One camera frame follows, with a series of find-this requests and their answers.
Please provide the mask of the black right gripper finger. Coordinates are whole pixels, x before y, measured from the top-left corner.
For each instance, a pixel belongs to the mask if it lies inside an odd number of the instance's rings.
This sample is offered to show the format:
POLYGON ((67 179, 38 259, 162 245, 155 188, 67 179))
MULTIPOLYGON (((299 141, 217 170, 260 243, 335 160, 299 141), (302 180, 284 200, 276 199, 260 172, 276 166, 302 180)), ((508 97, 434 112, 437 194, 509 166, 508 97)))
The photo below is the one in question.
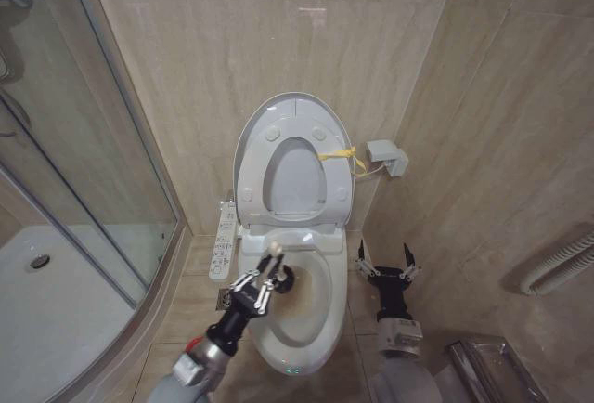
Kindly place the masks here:
POLYGON ((412 281, 421 272, 421 267, 417 265, 414 254, 410 251, 408 246, 404 243, 404 253, 407 267, 400 274, 400 279, 405 281, 412 281))
POLYGON ((358 248, 358 257, 355 260, 356 269, 366 279, 371 279, 377 276, 376 268, 367 260, 365 257, 365 243, 364 240, 360 241, 358 248))

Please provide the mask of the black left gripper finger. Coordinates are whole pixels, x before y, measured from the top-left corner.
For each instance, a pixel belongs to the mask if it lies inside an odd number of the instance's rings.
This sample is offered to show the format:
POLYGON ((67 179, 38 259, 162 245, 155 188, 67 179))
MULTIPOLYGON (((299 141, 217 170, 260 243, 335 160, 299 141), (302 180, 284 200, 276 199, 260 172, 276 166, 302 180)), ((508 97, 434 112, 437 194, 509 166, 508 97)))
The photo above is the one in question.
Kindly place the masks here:
POLYGON ((279 284, 285 281, 285 272, 283 266, 283 257, 277 257, 274 265, 270 268, 265 276, 258 298, 254 304, 254 308, 259 316, 266 313, 268 301, 272 291, 279 287, 279 284))
POLYGON ((262 273, 265 272, 270 262, 274 259, 271 254, 264 255, 260 260, 256 268, 247 270, 234 282, 231 283, 231 291, 238 293, 245 286, 256 280, 262 273))

